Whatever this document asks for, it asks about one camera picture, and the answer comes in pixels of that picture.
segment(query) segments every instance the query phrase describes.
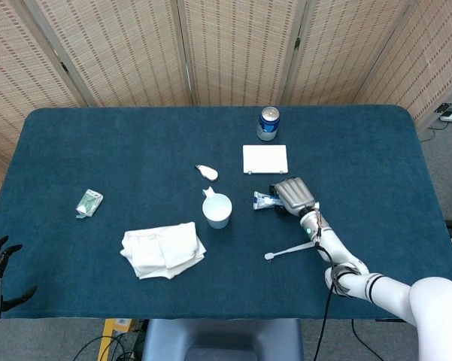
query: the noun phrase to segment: soda can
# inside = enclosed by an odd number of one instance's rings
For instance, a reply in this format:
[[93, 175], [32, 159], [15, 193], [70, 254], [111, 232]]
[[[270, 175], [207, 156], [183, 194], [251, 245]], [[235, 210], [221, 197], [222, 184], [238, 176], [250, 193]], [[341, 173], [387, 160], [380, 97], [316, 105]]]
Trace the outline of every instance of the soda can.
[[257, 136], [262, 141], [271, 141], [276, 136], [279, 127], [279, 110], [274, 107], [265, 107], [259, 116]]

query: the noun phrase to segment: table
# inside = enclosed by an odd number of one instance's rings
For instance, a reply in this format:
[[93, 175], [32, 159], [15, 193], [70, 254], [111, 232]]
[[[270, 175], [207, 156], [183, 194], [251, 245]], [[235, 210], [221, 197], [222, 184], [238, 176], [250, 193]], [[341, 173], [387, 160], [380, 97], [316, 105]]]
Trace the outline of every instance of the table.
[[[242, 145], [261, 108], [41, 109], [26, 119], [0, 193], [0, 236], [23, 243], [11, 257], [4, 297], [38, 284], [3, 317], [321, 318], [328, 264], [315, 250], [266, 262], [264, 253], [305, 241], [295, 217], [253, 211], [253, 192], [281, 174], [243, 174]], [[285, 144], [347, 248], [407, 284], [452, 280], [452, 246], [409, 114], [389, 105], [279, 107], [270, 144]], [[220, 173], [211, 184], [196, 163]], [[202, 189], [233, 204], [230, 224], [209, 227]], [[75, 219], [87, 188], [104, 195]], [[126, 230], [196, 222], [207, 253], [173, 280], [140, 281], [119, 255]], [[391, 317], [334, 297], [331, 318]]]

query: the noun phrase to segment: folded cloth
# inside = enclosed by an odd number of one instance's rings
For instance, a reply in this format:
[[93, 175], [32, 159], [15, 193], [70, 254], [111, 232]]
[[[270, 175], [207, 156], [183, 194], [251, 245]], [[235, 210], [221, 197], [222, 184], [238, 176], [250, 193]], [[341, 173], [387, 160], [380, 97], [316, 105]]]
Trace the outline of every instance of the folded cloth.
[[139, 279], [169, 280], [204, 259], [205, 248], [194, 222], [128, 231], [120, 254], [128, 259]]

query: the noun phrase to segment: white mug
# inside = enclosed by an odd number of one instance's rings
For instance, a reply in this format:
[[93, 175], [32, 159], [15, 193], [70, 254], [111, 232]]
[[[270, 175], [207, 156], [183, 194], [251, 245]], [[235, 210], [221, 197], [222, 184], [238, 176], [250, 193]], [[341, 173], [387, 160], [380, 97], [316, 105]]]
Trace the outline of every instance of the white mug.
[[202, 194], [206, 197], [202, 203], [202, 213], [209, 225], [215, 229], [227, 226], [232, 212], [231, 200], [223, 194], [215, 193], [211, 187], [202, 190]]

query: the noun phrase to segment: gray carpet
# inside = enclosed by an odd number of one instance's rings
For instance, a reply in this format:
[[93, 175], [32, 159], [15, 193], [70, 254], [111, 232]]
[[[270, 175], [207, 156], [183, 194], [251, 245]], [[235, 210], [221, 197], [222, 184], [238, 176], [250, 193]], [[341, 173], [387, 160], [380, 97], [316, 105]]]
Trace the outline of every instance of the gray carpet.
[[[443, 123], [435, 124], [438, 128], [442, 126]], [[431, 137], [431, 130], [420, 134], [421, 139]], [[452, 220], [452, 123], [443, 131], [435, 131], [435, 137], [423, 142], [422, 147], [444, 217]], [[103, 324], [103, 320], [96, 319], [1, 320], [0, 361], [73, 360], [85, 343], [102, 334]], [[320, 327], [320, 320], [302, 323], [307, 360], [314, 356]], [[408, 324], [359, 320], [356, 331], [385, 360], [417, 359], [416, 330]], [[128, 335], [124, 339], [128, 350], [132, 348], [134, 337]], [[98, 349], [97, 341], [79, 359], [97, 359]], [[328, 320], [319, 359], [367, 361], [376, 358], [354, 338], [349, 320]]]

